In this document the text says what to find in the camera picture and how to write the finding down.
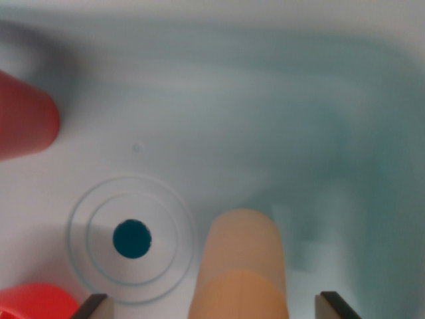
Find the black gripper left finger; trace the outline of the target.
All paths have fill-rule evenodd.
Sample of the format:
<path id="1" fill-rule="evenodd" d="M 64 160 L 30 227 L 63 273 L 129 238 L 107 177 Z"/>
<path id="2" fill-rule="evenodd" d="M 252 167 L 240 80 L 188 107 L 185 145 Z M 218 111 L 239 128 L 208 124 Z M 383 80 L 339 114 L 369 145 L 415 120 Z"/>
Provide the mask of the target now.
<path id="1" fill-rule="evenodd" d="M 113 319 L 114 299 L 107 294 L 91 294 L 70 319 Z"/>

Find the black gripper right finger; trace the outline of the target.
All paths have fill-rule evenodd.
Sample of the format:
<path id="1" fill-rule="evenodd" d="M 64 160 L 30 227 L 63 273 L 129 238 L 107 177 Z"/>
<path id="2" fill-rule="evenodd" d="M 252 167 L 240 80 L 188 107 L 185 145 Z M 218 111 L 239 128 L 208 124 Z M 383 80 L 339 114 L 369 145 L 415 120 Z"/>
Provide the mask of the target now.
<path id="1" fill-rule="evenodd" d="M 336 291 L 315 295 L 315 319 L 361 319 Z"/>

